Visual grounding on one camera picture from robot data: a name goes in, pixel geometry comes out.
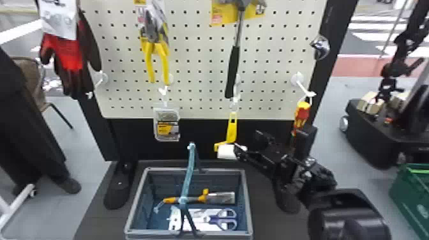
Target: red glove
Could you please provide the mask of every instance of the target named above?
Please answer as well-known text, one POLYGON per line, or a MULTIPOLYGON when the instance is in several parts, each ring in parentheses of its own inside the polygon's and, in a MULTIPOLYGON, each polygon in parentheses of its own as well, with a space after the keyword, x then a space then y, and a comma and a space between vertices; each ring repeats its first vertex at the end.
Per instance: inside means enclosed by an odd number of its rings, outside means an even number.
POLYGON ((39 51, 43 64, 48 64, 52 55, 55 54, 55 73, 63 83, 64 94, 70 95, 73 99, 94 91, 87 62, 89 61, 95 71, 102 69, 97 42, 80 10, 79 19, 77 40, 67 40, 45 33, 39 51))

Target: white plastic hook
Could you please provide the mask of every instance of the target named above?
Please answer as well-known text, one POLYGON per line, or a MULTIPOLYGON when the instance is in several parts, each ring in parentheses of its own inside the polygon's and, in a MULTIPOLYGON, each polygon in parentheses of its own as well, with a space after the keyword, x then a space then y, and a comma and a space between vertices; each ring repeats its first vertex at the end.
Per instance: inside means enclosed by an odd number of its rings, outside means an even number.
POLYGON ((316 96, 317 94, 313 91, 307 90, 304 87, 303 82, 304 82, 304 76, 301 72, 295 73, 290 79, 290 83, 292 83, 293 86, 298 86, 304 92, 304 96, 299 101, 303 101, 305 98, 309 98, 310 105, 312 105, 313 97, 316 96))
POLYGON ((236 83, 234 84, 234 95, 231 98, 231 104, 229 105, 229 109, 231 109, 231 111, 233 112, 238 111, 238 102, 241 99, 241 93, 239 89, 240 84, 241 84, 241 77, 240 77, 240 74, 237 74, 236 83))
MULTIPOLYGON (((94 84, 94 90, 97 89, 97 87, 99 87, 100 85, 104 85, 109 81, 109 76, 107 76, 107 74, 104 73, 103 70, 96 71, 93 75, 93 78, 95 80, 98 79, 97 82, 94 84)), ((86 93, 86 96, 88 97, 88 99, 93 98, 94 91, 86 93)))
MULTIPOLYGON (((169 73, 169 77, 171 79, 169 86, 171 86, 174 82, 173 74, 169 73)), ((167 93, 169 92, 169 86, 164 85, 164 87, 158 88, 158 92, 160 92, 160 94, 162 96, 161 99, 162 99, 162 103, 164 104, 164 107, 167 107, 168 102, 169 102, 169 98, 167 97, 167 93)))

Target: black tabletop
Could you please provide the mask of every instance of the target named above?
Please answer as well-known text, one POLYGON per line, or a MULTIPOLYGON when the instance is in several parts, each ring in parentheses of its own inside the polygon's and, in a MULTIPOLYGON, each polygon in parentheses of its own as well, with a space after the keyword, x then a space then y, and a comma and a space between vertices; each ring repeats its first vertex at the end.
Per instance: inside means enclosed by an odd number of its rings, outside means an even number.
MULTIPOLYGON (((185 161, 141 161, 137 168, 131 197, 124 207, 107 210, 103 197, 113 174, 112 164, 75 234, 75 240, 124 239, 124 225, 134 199, 137 185, 146 167, 186 167, 185 161)), ((226 169, 245 169, 250 196, 254 239, 308 239, 306 221, 308 212, 302 208, 297 215, 289 215, 277 207, 268 178, 249 165, 239 162, 203 161, 202 166, 226 169)))

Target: brown chair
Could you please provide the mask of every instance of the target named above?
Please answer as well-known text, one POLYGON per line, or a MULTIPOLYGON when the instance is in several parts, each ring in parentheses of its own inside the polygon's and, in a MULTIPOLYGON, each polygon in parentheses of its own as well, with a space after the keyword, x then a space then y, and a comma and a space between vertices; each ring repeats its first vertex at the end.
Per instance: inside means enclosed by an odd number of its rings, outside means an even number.
POLYGON ((49 107, 52 107, 58 115, 64 120, 64 122, 73 129, 73 126, 67 120, 66 117, 59 111, 59 109, 51 102, 46 101, 46 95, 43 91, 42 84, 46 76, 46 69, 35 59, 29 57, 12 57, 16 65, 18 65, 24 76, 27 79, 27 89, 32 94, 34 101, 37 104, 40 112, 44 112, 49 107))

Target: gray plastic basket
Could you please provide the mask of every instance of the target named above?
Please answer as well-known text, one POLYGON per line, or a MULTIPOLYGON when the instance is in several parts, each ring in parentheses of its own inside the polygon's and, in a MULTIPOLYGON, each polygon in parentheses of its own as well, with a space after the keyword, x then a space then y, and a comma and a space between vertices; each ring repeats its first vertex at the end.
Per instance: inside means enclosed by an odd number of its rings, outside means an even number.
MULTIPOLYGON (((153 212, 163 198, 180 196, 186 169, 151 168, 143 172, 134 202, 124 228, 126 239, 177 239, 178 231, 168 230, 170 206, 164 205, 158 214, 153 212)), ((202 232, 202 239, 253 239, 252 217, 245 171, 241 169, 204 169, 192 176, 189 196, 201 195, 204 188, 210 192, 234 191, 233 206, 190 204, 189 208, 229 207, 237 213, 237 229, 219 232, 202 232)), ((181 239, 194 239, 189 233, 181 239)))

